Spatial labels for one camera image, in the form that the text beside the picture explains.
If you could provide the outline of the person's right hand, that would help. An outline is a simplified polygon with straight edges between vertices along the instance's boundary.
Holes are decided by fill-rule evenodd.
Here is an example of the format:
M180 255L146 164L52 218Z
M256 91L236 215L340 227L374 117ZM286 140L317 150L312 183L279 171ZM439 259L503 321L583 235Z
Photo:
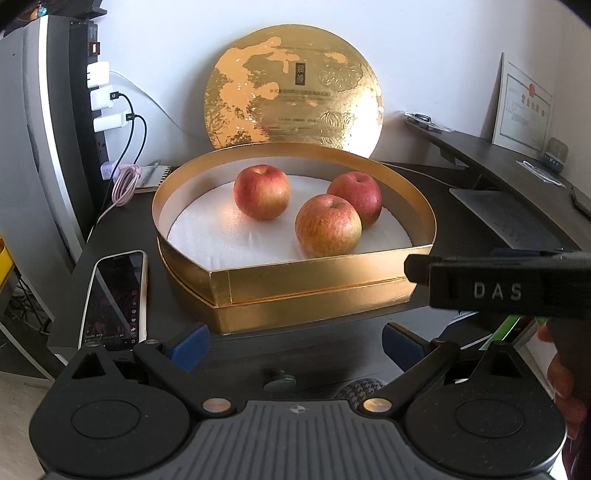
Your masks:
M587 407L581 399L573 395L574 376L561 363L558 353L548 366L547 378L554 389L554 403L565 420L567 436L570 440L576 440L586 419Z

